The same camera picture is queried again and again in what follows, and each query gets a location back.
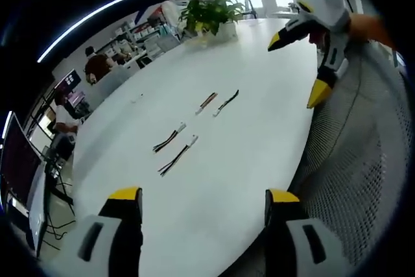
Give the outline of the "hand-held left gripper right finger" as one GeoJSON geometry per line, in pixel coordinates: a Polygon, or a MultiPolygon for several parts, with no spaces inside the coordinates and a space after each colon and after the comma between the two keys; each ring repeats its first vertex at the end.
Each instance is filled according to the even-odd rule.
{"type": "Polygon", "coordinates": [[[321,220],[311,218],[297,196],[265,192],[265,275],[348,276],[342,242],[321,220]]]}

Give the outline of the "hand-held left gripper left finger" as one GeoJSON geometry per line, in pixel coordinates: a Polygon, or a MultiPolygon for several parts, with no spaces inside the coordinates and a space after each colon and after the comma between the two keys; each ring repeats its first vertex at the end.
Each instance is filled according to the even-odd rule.
{"type": "Polygon", "coordinates": [[[48,276],[138,276],[143,245],[142,189],[112,193],[96,215],[83,218],[45,267],[48,276]]]}

